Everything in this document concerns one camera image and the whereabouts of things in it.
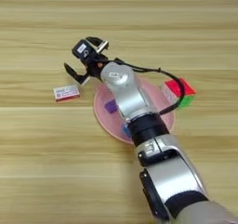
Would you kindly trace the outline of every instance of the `small box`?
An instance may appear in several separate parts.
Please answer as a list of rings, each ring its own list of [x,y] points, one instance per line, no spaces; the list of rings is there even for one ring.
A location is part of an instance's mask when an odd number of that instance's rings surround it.
[[[80,97],[80,92],[76,85],[56,87],[54,88],[54,94],[56,101],[76,99]]]
[[[184,88],[185,88],[184,99],[179,105],[179,108],[183,108],[183,107],[189,106],[192,103],[196,92],[188,84],[188,82],[185,81],[185,79],[179,78],[179,80],[184,85]],[[162,91],[165,97],[167,98],[167,100],[170,102],[170,104],[175,103],[180,97],[179,85],[174,80],[166,81],[162,86]]]

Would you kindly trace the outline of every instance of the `wooden table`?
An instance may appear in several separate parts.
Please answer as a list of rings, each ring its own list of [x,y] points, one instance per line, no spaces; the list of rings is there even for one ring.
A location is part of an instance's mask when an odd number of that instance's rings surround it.
[[[0,223],[152,223],[133,147],[111,138],[82,97],[56,103],[73,84],[63,62],[89,35],[107,55],[162,67],[196,89],[173,133],[211,199],[238,214],[238,0],[0,0]],[[166,79],[148,74],[157,85]]]

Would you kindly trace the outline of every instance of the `black wire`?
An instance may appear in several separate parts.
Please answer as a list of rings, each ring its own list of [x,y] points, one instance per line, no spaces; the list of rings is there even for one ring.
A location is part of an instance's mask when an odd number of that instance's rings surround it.
[[[106,60],[106,61],[105,60],[96,60],[96,62],[109,63],[109,62],[113,62],[113,60]],[[159,68],[159,69],[150,69],[150,68],[143,68],[143,67],[135,66],[135,65],[128,64],[128,63],[125,63],[125,62],[120,63],[120,62],[117,61],[117,63],[118,64],[125,64],[125,65],[131,67],[134,72],[160,72],[160,73],[170,77],[171,79],[173,79],[178,84],[179,91],[180,91],[180,96],[179,96],[178,101],[175,102],[174,104],[168,106],[167,108],[159,111],[160,115],[164,115],[166,113],[174,111],[176,108],[179,107],[180,103],[183,101],[184,96],[185,96],[185,87],[181,83],[181,81],[177,78],[177,76],[175,76],[174,74],[172,74],[170,72],[163,71],[163,70],[161,70],[161,68]]]

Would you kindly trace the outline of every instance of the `red and white box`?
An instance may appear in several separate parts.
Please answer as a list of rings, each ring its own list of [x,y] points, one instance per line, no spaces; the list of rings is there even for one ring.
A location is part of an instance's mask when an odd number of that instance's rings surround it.
[[[56,101],[76,99],[80,97],[77,85],[56,87],[53,90]]]

